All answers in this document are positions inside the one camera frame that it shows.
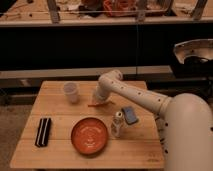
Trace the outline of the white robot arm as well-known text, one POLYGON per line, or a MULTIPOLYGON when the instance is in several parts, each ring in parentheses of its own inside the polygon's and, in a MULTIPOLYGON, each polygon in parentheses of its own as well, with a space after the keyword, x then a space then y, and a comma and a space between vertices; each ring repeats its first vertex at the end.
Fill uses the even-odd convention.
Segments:
POLYGON ((113 92, 162 118, 164 171, 213 171, 213 111, 207 102, 191 93, 169 97, 122 79, 119 70, 102 74, 93 92, 94 101, 104 103, 113 92))

